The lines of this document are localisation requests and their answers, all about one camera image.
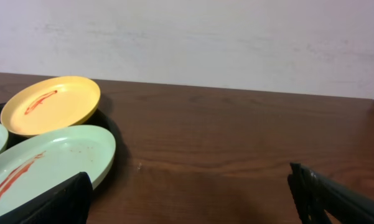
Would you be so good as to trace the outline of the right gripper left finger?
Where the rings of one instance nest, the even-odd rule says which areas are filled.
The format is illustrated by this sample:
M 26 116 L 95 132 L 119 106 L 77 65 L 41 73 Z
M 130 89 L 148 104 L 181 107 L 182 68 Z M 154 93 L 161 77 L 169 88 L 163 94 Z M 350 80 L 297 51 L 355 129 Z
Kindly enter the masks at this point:
M 0 216 L 0 224 L 85 224 L 93 187 L 86 172 Z

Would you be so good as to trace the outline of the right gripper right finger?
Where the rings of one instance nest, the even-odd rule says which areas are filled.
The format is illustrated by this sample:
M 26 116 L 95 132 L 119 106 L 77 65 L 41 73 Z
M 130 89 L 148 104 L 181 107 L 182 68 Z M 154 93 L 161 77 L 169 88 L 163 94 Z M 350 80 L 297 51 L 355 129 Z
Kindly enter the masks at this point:
M 374 201 L 308 167 L 291 163 L 288 185 L 302 223 L 330 223 L 331 214 L 340 223 L 374 224 Z

